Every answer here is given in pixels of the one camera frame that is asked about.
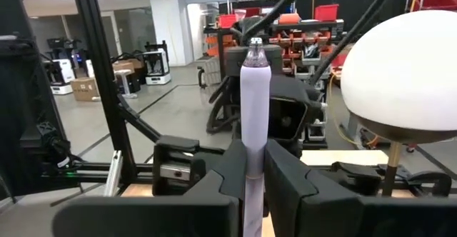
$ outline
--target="door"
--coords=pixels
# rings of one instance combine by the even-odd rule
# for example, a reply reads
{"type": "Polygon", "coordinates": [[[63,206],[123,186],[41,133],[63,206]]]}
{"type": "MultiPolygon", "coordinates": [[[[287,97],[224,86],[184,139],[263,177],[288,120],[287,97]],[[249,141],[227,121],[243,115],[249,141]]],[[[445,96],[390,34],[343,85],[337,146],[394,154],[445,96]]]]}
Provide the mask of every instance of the door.
{"type": "Polygon", "coordinates": [[[110,56],[118,56],[122,53],[122,49],[114,12],[101,12],[101,23],[105,29],[106,42],[108,43],[110,56]]]}

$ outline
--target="3d printer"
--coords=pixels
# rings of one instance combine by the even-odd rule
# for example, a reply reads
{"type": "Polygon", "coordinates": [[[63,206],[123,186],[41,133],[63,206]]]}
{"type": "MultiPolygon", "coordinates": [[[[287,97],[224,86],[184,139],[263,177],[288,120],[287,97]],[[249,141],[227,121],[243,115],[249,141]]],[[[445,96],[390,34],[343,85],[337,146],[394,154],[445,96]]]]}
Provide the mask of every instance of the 3d printer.
{"type": "Polygon", "coordinates": [[[46,41],[48,43],[48,47],[52,50],[47,52],[47,54],[52,59],[69,59],[73,70],[82,68],[84,73],[89,76],[90,69],[87,68],[87,63],[88,61],[90,63],[90,58],[86,50],[78,47],[81,40],[60,37],[47,39],[46,41]]]}
{"type": "Polygon", "coordinates": [[[166,42],[162,41],[162,44],[150,44],[147,42],[144,48],[146,52],[143,52],[141,55],[148,70],[146,84],[162,85],[170,82],[171,74],[166,42]]]}
{"type": "Polygon", "coordinates": [[[69,59],[45,60],[42,64],[51,83],[52,94],[64,95],[73,92],[70,82],[75,76],[69,59]]]}

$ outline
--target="white sphere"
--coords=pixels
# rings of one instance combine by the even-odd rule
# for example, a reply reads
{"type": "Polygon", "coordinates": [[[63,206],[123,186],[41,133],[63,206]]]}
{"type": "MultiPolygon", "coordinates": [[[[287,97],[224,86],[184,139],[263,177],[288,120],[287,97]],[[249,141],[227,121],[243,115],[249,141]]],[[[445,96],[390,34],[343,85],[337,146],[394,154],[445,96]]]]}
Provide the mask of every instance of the white sphere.
{"type": "Polygon", "coordinates": [[[456,42],[451,11],[412,12],[375,26],[341,72],[348,110],[397,128],[457,131],[456,42]]]}

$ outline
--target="concrete floor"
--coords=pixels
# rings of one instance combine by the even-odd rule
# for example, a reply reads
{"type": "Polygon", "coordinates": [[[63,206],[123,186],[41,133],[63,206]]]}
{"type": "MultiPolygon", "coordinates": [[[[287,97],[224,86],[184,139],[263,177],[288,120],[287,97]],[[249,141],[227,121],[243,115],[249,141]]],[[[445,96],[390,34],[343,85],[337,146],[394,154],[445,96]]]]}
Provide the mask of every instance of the concrete floor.
{"type": "MultiPolygon", "coordinates": [[[[196,85],[196,75],[197,70],[192,66],[173,68],[171,83],[165,86],[142,86],[139,98],[128,100],[128,103],[136,111],[142,111],[142,119],[163,134],[196,138],[202,145],[226,148],[231,142],[231,134],[218,133],[211,136],[205,132],[211,110],[208,104],[209,91],[200,90],[196,85]]],[[[72,152],[87,161],[109,162],[113,147],[101,103],[77,102],[72,95],[56,96],[56,102],[71,141],[72,152]]],[[[334,107],[337,122],[347,121],[348,112],[344,108],[339,89],[333,89],[330,106],[334,107]]],[[[143,163],[152,154],[154,144],[130,125],[128,130],[135,161],[143,163]]],[[[338,135],[333,115],[329,115],[327,141],[329,149],[353,149],[351,144],[338,135]]],[[[422,146],[439,163],[457,172],[456,155],[453,154],[455,147],[455,141],[422,146]]],[[[401,164],[411,173],[440,170],[420,152],[403,152],[401,164]]],[[[92,184],[84,184],[84,188],[89,186],[92,184]]],[[[96,196],[102,191],[102,188],[95,188],[84,195],[96,196]]],[[[62,206],[51,204],[78,192],[78,189],[69,189],[29,195],[22,197],[16,205],[3,208],[0,202],[0,236],[51,236],[52,218],[62,206]]]]}

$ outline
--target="white dome lamp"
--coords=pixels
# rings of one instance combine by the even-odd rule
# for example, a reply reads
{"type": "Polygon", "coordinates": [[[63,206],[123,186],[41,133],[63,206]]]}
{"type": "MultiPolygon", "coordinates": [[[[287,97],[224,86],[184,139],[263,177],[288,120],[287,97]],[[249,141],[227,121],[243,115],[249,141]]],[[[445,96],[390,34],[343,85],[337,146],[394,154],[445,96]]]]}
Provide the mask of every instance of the white dome lamp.
{"type": "MultiPolygon", "coordinates": [[[[344,63],[341,91],[348,110],[392,141],[386,185],[393,185],[401,144],[457,136],[456,24],[451,11],[397,16],[363,35],[344,63]]],[[[387,186],[383,195],[391,192],[387,186]]]]}

